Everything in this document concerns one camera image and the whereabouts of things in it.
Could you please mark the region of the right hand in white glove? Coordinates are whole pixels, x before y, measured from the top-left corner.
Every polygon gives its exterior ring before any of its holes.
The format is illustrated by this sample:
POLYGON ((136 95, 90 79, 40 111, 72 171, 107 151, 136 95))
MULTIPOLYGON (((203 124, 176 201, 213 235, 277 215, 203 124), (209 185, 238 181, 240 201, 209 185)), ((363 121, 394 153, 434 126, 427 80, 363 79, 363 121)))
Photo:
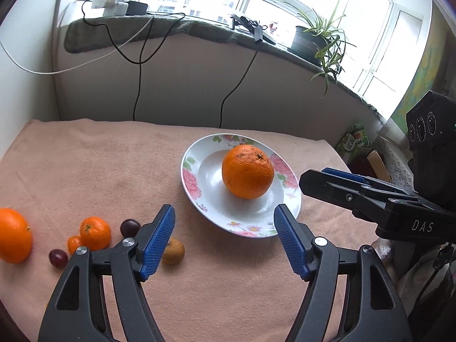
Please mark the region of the right hand in white glove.
POLYGON ((377 256, 379 256, 384 266, 393 265, 394 259, 394 242, 389 239, 376 239, 372 244, 372 248, 375 249, 377 256))

